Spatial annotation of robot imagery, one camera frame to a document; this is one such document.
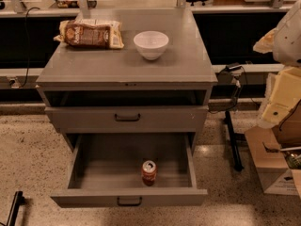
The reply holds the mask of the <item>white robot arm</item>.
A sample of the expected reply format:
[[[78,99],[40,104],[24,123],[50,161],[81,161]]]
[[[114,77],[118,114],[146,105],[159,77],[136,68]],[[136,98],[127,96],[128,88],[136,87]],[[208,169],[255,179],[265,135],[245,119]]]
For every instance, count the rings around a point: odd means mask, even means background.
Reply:
[[[253,46],[255,52],[271,52],[283,65],[277,75],[269,75],[258,125],[279,125],[301,100],[301,1],[294,3],[277,26]]]

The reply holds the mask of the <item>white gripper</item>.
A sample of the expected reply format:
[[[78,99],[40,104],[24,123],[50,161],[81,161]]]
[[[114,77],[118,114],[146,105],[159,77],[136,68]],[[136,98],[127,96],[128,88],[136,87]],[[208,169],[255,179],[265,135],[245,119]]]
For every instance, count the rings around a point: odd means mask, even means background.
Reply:
[[[274,50],[276,29],[273,28],[253,46],[255,52],[267,54]],[[269,73],[266,90],[259,109],[257,124],[269,129],[279,125],[301,100],[301,69],[285,66],[277,74]]]

